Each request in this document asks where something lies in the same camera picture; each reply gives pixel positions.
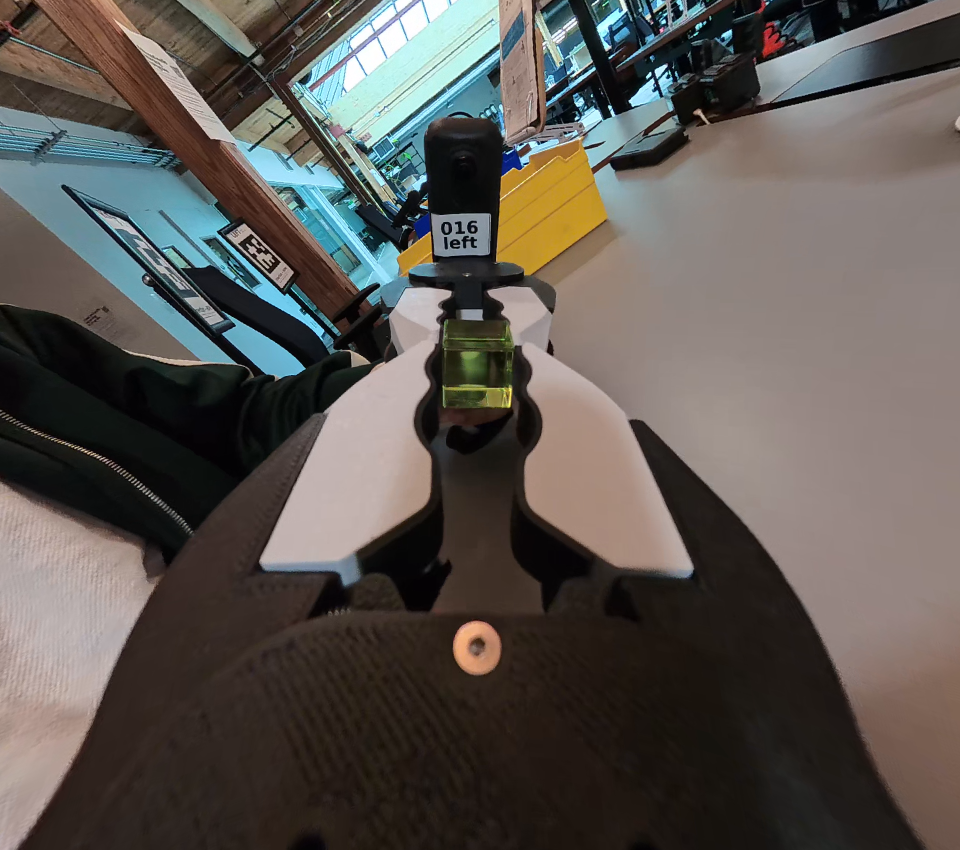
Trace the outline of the wall-mounted metal rails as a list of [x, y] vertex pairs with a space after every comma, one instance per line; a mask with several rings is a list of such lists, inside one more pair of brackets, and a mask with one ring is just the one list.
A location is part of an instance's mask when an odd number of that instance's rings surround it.
[[158, 170], [175, 170], [182, 163], [171, 151], [127, 140], [78, 136], [65, 129], [1, 125], [2, 157], [42, 162], [117, 163]]

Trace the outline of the white paper notice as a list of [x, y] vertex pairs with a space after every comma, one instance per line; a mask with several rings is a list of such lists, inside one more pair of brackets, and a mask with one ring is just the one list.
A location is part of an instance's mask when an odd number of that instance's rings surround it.
[[122, 60], [116, 70], [124, 74], [122, 94], [137, 101], [156, 129], [163, 126], [165, 137], [172, 131], [202, 147], [237, 149], [233, 134], [167, 51], [118, 20], [114, 30], [117, 57]]

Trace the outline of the wooden support post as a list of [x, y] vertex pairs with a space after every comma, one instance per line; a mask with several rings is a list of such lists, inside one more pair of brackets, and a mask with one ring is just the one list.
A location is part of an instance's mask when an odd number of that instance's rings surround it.
[[126, 100], [223, 208], [242, 218], [296, 272], [303, 292], [332, 321], [358, 289], [282, 202], [226, 131], [212, 136], [186, 105], [187, 92], [133, 39], [134, 25], [113, 0], [33, 0], [99, 74]]

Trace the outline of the grey desk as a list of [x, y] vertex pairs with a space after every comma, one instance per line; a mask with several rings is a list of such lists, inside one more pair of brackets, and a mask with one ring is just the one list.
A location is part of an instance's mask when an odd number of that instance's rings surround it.
[[958, 68], [690, 129], [540, 271], [558, 357], [774, 557], [958, 848]]

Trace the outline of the black office chair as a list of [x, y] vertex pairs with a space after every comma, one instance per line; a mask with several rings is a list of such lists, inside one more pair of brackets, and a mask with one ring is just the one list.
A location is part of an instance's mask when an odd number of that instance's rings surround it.
[[[318, 364], [330, 355], [330, 349], [316, 331], [232, 281], [215, 267], [186, 267], [182, 272], [218, 309], [277, 344], [304, 368]], [[382, 304], [373, 304], [369, 310], [360, 313], [361, 305], [379, 288], [380, 284], [375, 282], [358, 291], [329, 318], [334, 323], [343, 320], [349, 323], [344, 331], [334, 331], [332, 347], [335, 351], [351, 350], [370, 362], [383, 359], [388, 346], [384, 343], [384, 334], [388, 328], [380, 322]]]

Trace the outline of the yellow plastic bin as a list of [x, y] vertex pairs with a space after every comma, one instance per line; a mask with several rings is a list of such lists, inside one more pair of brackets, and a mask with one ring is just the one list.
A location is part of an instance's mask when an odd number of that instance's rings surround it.
[[608, 218], [579, 142], [501, 176], [500, 137], [484, 121], [442, 122], [427, 137], [429, 234], [399, 255], [403, 276], [426, 264], [534, 273]]

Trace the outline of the black charger box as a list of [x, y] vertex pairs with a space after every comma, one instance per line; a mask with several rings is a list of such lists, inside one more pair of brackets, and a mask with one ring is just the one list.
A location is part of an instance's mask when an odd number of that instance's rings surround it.
[[704, 106], [728, 113], [750, 104], [761, 93], [756, 59], [750, 54], [730, 55], [700, 74]]
[[697, 119], [697, 112], [708, 105], [705, 87], [700, 76], [695, 73], [680, 76], [668, 88], [667, 94], [674, 115], [683, 126], [693, 124]]

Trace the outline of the flat black device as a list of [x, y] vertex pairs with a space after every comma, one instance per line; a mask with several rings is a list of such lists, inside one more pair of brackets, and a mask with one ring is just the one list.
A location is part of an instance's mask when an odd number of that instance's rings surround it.
[[630, 139], [609, 157], [608, 164], [615, 172], [655, 167], [689, 142], [683, 126], [664, 125]]

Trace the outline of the person's left forearm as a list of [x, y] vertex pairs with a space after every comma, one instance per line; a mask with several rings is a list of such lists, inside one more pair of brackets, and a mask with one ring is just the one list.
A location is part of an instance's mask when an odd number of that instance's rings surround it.
[[138, 372], [138, 387], [145, 418], [239, 479], [380, 366], [342, 352], [298, 374], [277, 377], [235, 364], [153, 361]]

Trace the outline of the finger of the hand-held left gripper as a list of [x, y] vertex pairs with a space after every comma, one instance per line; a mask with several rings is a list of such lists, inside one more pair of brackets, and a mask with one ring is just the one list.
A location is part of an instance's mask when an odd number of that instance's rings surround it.
[[487, 296], [501, 305], [501, 316], [510, 325], [513, 345], [532, 345], [549, 351], [552, 313], [534, 289], [508, 285], [492, 288]]
[[407, 360], [412, 354], [428, 362], [439, 342], [442, 324], [446, 318], [445, 306], [452, 289], [414, 283], [391, 283], [382, 292], [384, 305], [390, 304], [387, 314], [389, 344], [382, 359], [388, 364], [397, 357]]

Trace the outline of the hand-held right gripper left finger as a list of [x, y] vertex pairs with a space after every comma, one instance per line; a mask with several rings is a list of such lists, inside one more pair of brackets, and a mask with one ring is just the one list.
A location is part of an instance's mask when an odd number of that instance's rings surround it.
[[349, 388], [326, 412], [260, 558], [265, 572], [328, 572], [350, 586], [415, 580], [437, 561], [440, 490], [423, 411], [437, 334]]

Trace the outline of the brown board on white stand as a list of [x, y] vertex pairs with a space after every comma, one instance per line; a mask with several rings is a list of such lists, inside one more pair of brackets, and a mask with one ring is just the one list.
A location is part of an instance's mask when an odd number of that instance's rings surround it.
[[498, 0], [500, 96], [509, 146], [585, 134], [581, 122], [546, 126], [544, 50], [535, 10], [535, 0]]

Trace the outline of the green transparent cube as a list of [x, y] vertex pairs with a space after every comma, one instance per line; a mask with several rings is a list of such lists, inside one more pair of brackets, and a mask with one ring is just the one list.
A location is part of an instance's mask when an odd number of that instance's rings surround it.
[[503, 318], [448, 319], [441, 337], [441, 404], [454, 411], [509, 411], [515, 345]]

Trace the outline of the dark green zip jacket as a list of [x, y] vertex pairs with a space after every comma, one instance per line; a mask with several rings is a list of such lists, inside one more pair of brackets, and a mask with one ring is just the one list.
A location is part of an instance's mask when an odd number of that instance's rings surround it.
[[152, 362], [63, 316], [2, 305], [2, 479], [174, 556], [247, 478], [230, 476], [143, 415]]

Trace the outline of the large framed poster sign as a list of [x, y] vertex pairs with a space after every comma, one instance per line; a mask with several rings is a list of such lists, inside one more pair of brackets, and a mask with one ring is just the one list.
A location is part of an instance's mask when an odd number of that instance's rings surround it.
[[71, 185], [62, 184], [61, 189], [142, 268], [156, 293], [207, 338], [216, 340], [234, 328], [234, 321], [162, 253], [126, 211]]

